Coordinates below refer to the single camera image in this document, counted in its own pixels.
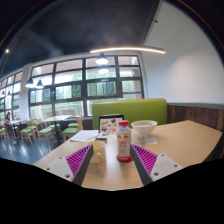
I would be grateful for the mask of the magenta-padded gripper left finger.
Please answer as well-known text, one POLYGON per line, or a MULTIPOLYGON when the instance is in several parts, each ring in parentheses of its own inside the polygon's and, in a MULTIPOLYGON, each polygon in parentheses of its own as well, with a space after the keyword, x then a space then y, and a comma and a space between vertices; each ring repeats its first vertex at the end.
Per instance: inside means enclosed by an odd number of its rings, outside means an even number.
POLYGON ((93 145, 90 144, 67 157, 57 157, 45 167, 45 170, 81 186, 93 154, 93 145))

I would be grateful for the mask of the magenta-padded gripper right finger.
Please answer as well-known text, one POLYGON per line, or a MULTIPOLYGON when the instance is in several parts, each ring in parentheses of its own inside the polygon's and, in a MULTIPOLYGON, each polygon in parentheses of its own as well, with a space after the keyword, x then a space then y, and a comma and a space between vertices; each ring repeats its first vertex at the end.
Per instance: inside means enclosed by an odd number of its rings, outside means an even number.
POLYGON ((130 145, 130 155, 134 160, 140 179, 144 185, 182 169, 182 166, 168 155, 164 153, 156 155, 134 144, 130 145))

